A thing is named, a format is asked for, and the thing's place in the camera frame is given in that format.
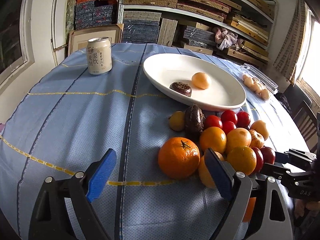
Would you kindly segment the person's right hand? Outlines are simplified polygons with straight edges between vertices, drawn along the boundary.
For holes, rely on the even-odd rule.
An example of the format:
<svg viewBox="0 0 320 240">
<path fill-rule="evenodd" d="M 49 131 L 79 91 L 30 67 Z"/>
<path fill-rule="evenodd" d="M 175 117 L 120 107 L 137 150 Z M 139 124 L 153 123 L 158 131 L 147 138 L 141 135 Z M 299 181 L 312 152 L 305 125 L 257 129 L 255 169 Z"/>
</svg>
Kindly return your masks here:
<svg viewBox="0 0 320 240">
<path fill-rule="evenodd" d="M 319 211 L 320 210 L 320 203 L 319 202 L 306 202 L 301 199 L 295 200 L 295 210 L 294 215 L 295 218 L 303 217 L 305 213 L 305 209 L 309 211 Z"/>
</svg>

